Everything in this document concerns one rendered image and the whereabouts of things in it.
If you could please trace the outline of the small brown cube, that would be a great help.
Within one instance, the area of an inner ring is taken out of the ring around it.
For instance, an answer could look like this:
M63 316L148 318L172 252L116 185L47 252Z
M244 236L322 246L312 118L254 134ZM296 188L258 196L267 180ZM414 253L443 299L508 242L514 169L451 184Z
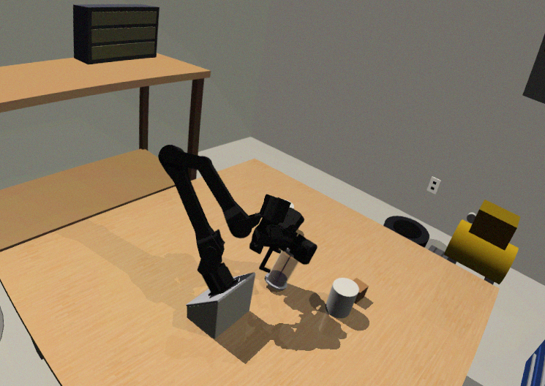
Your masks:
M358 294L357 294L356 300L354 302L354 303L357 303L360 300L362 300L362 298L364 298L365 293L366 293L369 286L367 284L365 284L364 282L362 282L361 280L359 280L358 278L355 278L353 281L359 286Z

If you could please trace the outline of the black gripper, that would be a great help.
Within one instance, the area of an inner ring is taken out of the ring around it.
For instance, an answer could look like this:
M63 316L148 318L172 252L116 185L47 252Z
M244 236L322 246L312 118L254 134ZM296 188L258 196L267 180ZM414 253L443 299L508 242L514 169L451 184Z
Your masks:
M296 238L294 238L293 236L288 235L283 228L274 224L272 226L277 227L281 232L279 244L272 248L276 251L278 251L279 248L283 251L286 251L286 249L289 248L289 252L294 255L296 260L302 265L308 265L317 249L317 245L300 234L298 237L296 236Z

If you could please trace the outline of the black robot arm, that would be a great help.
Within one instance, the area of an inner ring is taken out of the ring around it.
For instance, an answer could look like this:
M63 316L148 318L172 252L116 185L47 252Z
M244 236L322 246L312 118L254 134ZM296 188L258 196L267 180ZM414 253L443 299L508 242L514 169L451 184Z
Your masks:
M197 169L215 196L222 209L230 234L235 238L246 238L255 228L249 248L258 254L263 247L275 247L281 240L281 227L288 235L296 238L297 230L304 222L298 211L290 208L290 202L266 194L260 213L247 215L232 198L222 182L212 161L205 156L184 152L174 145L164 146L158 155L165 172L173 180L183 206L195 230L197 247L200 255L198 272L203 276L211 293L218 295L229 290L234 281L228 267L222 261L225 241L219 230L214 231L206 216L189 178L188 168Z

